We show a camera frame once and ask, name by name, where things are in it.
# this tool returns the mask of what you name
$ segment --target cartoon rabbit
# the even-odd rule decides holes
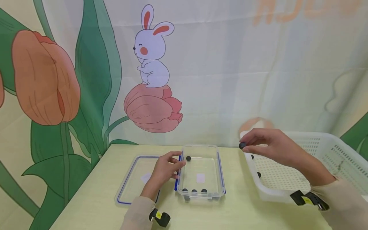
[[[142,84],[147,88],[157,88],[166,85],[169,81],[169,70],[159,60],[166,51],[163,36],[174,31],[171,22],[162,22],[150,29],[153,20],[153,7],[146,5],[141,15],[143,30],[135,36],[134,54],[142,64],[137,69],[141,72]]]

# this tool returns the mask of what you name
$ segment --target rabbit pink cheek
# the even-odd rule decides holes
[[[148,54],[148,49],[146,47],[142,47],[141,48],[141,54],[147,55]]]

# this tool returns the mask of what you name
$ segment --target orange tulip illustration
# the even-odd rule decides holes
[[[0,72],[0,108],[1,106],[3,106],[4,96],[5,96],[5,92],[4,92],[3,78],[1,77],[1,72]]]
[[[19,31],[12,46],[15,91],[24,113],[41,125],[71,121],[81,90],[68,54],[38,32]]]
[[[147,88],[134,87],[124,101],[124,111],[138,127],[148,132],[170,132],[181,122],[181,102],[171,97],[168,85]]]

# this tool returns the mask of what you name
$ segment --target light wooden tabletop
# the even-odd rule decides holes
[[[180,146],[112,145],[51,230],[119,229],[128,207],[116,206],[114,197],[134,157],[180,150]],[[185,203],[174,191],[175,181],[169,181],[157,204],[171,216],[166,229],[331,229],[315,207],[260,200],[244,154],[238,148],[219,150],[226,195],[211,205]],[[161,228],[155,223],[152,229]]]

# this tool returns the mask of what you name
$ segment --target beige sleeve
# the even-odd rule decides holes
[[[347,181],[337,178],[329,185],[312,186],[311,192],[330,206],[321,214],[333,230],[368,229],[368,202]]]
[[[147,197],[136,197],[124,216],[120,230],[151,230],[152,222],[149,214],[155,203]]]

